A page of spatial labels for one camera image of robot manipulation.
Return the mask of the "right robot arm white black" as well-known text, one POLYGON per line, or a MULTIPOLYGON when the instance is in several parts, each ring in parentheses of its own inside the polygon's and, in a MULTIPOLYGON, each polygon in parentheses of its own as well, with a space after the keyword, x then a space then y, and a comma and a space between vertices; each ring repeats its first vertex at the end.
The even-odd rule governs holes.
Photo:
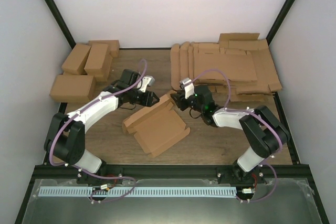
POLYGON ((283 145, 291 139, 289 131, 265 105, 244 110, 219 106, 207 86, 187 86, 172 93, 171 98, 181 111, 197 111, 208 126, 244 132, 249 148, 233 164, 233 177, 238 183, 248 182, 253 169, 281 152, 283 145))

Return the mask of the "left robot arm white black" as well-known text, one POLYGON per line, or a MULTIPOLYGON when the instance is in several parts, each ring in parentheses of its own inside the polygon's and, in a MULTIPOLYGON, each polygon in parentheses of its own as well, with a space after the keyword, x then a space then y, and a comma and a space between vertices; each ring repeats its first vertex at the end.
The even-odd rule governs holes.
POLYGON ((104 161, 86 150, 86 132, 105 115, 125 103, 151 107, 159 97, 147 90, 155 82, 152 76, 125 69, 118 80, 105 87, 99 95, 81 108, 70 113, 56 113, 51 120, 44 150, 49 158, 57 157, 63 165, 71 165, 89 172, 95 184, 107 178, 104 161))

